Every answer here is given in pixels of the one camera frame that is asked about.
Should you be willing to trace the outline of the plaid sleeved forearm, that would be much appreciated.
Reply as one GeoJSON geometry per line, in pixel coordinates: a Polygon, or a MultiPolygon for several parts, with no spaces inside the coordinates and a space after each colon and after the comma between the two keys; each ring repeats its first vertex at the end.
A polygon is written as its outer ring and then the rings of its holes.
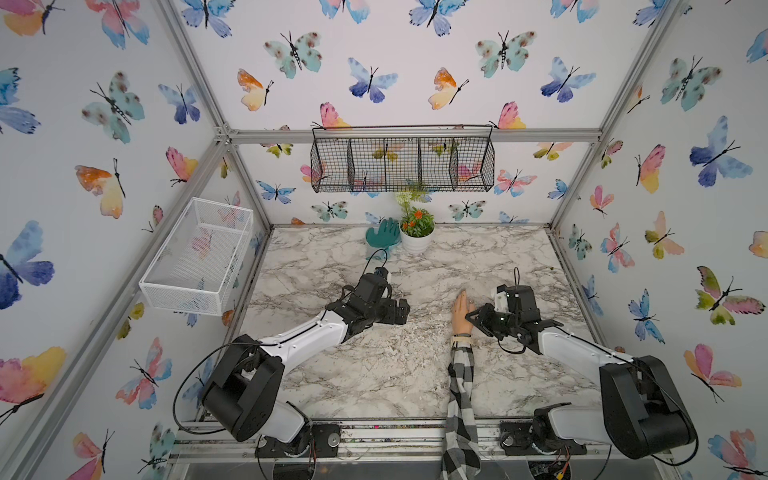
{"type": "Polygon", "coordinates": [[[440,479],[474,479],[482,466],[472,405],[474,386],[472,347],[470,349],[451,348],[448,376],[449,400],[440,479]]]}

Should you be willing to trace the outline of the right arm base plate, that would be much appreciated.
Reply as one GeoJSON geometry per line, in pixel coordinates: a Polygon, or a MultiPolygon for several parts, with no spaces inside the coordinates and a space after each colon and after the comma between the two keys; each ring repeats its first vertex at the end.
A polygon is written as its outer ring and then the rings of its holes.
{"type": "Polygon", "coordinates": [[[557,437],[552,427],[539,418],[502,422],[499,444],[507,456],[587,454],[584,445],[557,437]]]}

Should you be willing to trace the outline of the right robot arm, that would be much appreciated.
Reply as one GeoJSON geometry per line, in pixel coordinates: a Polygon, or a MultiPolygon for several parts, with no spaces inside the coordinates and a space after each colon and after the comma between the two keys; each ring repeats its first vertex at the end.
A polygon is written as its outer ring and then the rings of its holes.
{"type": "Polygon", "coordinates": [[[609,350],[567,331],[556,320],[543,319],[531,287],[501,285],[493,302],[469,312],[466,319],[497,341],[516,340],[521,353],[560,362],[600,391],[597,407],[565,402],[537,409],[528,428],[517,426],[503,435],[508,453],[571,450],[582,454],[586,445],[598,443],[629,459],[641,459],[700,444],[661,360],[609,350]]]}

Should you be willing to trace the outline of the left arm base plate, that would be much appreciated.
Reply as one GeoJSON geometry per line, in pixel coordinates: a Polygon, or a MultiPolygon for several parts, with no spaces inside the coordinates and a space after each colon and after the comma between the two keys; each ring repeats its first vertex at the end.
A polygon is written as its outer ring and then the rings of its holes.
{"type": "Polygon", "coordinates": [[[335,458],[341,443],[338,423],[312,423],[303,427],[289,443],[273,437],[260,437],[255,453],[259,458],[335,458]]]}

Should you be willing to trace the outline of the beige wrist watch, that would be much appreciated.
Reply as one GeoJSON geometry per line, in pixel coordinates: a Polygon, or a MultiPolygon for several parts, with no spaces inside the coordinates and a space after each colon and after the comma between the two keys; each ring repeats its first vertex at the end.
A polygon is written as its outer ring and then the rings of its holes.
{"type": "Polygon", "coordinates": [[[470,349],[472,347],[472,335],[471,334],[455,334],[450,340],[452,349],[465,348],[470,349]]]}

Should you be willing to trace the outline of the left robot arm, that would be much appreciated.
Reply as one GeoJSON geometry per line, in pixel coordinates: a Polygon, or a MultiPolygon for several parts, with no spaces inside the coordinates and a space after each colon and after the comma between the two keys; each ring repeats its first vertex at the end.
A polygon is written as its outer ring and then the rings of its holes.
{"type": "Polygon", "coordinates": [[[200,406],[219,427],[200,429],[177,422],[178,432],[184,437],[227,433],[237,442],[255,437],[266,442],[256,449],[262,456],[312,457],[319,447],[317,428],[297,406],[278,399],[284,377],[375,324],[406,324],[410,311],[406,299],[393,297],[387,269],[378,267],[344,286],[338,299],[297,327],[262,339],[236,337],[206,356],[217,356],[218,361],[203,383],[200,406]]]}

